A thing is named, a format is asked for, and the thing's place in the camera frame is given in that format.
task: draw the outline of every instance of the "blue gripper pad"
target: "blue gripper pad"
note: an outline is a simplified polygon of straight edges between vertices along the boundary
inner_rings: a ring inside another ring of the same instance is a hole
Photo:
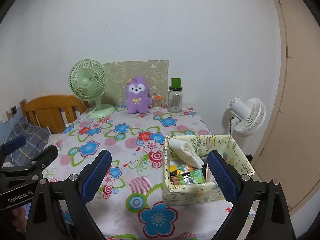
[[[82,202],[84,204],[93,200],[110,166],[111,153],[105,151],[82,186]]]
[[[237,200],[236,184],[213,152],[210,152],[208,155],[208,166],[224,198],[234,205]]]
[[[4,150],[7,155],[18,150],[20,147],[26,144],[26,138],[23,135],[18,136],[17,138],[13,139],[10,142],[4,144]]]

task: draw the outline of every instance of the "blue wall section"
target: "blue wall section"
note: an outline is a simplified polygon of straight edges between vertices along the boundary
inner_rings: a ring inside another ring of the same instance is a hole
[[[5,143],[11,133],[11,122],[12,127],[14,127],[19,119],[23,116],[21,107],[17,108],[17,113],[13,118],[9,119],[7,122],[3,123],[0,121],[0,145]]]

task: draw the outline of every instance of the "cartoon-patterned box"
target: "cartoon-patterned box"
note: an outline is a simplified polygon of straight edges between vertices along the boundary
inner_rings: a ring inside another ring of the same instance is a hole
[[[189,142],[199,157],[217,150],[239,174],[254,175],[254,170],[231,135],[166,136],[163,148],[163,202],[166,205],[193,205],[224,199],[218,184],[213,182],[173,185],[170,180],[170,160],[179,159],[169,150],[168,142],[176,138]]]

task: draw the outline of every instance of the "black cable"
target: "black cable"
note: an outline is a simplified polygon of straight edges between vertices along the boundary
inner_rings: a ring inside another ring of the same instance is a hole
[[[229,122],[229,125],[230,125],[230,126],[229,126],[229,134],[231,134],[231,120],[232,120],[232,119],[234,119],[234,117],[231,117],[231,118],[230,118],[230,122]]]

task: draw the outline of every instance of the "green package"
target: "green package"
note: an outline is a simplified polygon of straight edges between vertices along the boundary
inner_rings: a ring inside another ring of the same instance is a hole
[[[201,169],[182,173],[176,176],[171,176],[171,181],[174,185],[186,185],[186,184],[197,184],[204,183],[205,179]]]

